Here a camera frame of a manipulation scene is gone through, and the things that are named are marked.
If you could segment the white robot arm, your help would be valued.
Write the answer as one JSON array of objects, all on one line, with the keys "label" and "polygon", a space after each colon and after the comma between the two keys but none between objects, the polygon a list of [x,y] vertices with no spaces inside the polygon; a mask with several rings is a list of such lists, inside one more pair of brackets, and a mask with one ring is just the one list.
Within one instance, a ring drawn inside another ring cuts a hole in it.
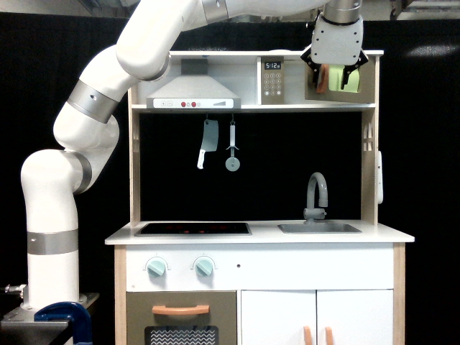
[{"label": "white robot arm", "polygon": [[166,74],[179,34],[241,15],[291,16],[322,8],[306,56],[317,65],[360,59],[360,1],[141,1],[115,45],[85,67],[54,123],[59,149],[31,154],[21,169],[27,220],[28,304],[78,302],[75,195],[97,180],[119,139],[113,112],[140,81]]}]

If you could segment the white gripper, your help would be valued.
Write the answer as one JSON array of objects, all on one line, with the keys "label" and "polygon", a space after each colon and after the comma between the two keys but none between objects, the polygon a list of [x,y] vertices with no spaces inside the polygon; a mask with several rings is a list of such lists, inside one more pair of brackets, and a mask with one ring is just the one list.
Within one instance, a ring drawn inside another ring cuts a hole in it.
[{"label": "white gripper", "polygon": [[362,17],[353,24],[336,25],[320,15],[313,30],[312,43],[300,56],[312,70],[315,86],[321,81],[321,64],[345,65],[341,78],[341,90],[344,90],[349,76],[369,61],[362,50],[363,32]]}]

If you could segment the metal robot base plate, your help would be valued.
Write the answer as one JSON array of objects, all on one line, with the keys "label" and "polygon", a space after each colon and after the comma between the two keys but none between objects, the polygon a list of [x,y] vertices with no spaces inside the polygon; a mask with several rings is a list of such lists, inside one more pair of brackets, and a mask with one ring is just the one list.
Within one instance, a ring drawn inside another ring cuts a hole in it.
[{"label": "metal robot base plate", "polygon": [[[92,316],[98,293],[84,293],[80,295],[80,303]],[[73,330],[68,321],[34,321],[34,314],[38,310],[23,303],[21,306],[8,312],[1,319],[2,344],[74,344]]]}]

